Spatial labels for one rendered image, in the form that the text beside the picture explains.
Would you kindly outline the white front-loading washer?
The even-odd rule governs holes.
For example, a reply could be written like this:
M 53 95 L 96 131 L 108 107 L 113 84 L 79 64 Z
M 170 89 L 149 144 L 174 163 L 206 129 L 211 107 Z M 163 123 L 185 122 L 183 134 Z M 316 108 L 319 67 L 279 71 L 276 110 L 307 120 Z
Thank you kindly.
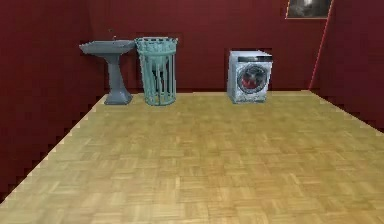
M 232 50 L 228 57 L 227 95 L 234 104 L 260 103 L 267 97 L 273 57 L 261 50 Z

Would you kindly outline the teal slatted laundry basket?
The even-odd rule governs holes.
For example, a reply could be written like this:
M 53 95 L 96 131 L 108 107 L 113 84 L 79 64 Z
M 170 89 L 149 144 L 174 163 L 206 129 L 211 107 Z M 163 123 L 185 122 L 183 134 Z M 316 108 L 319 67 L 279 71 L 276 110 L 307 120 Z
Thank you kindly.
M 145 102 L 150 106 L 167 106 L 174 103 L 178 39 L 140 37 L 134 42 L 139 55 Z

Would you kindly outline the framed dark wall picture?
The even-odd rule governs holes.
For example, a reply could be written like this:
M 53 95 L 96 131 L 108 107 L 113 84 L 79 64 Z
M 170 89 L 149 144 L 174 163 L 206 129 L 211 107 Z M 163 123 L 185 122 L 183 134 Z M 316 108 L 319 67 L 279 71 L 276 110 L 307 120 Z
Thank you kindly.
M 289 0 L 287 19 L 326 19 L 333 0 Z

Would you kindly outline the grey pedestal sink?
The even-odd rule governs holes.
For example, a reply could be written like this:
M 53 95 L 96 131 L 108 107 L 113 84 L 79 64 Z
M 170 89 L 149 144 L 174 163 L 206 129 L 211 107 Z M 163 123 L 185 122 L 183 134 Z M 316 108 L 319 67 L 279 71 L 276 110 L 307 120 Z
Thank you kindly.
M 109 74 L 109 93 L 106 105 L 127 105 L 133 96 L 126 89 L 120 69 L 120 56 L 135 48 L 133 40 L 94 40 L 79 45 L 84 54 L 103 58 Z

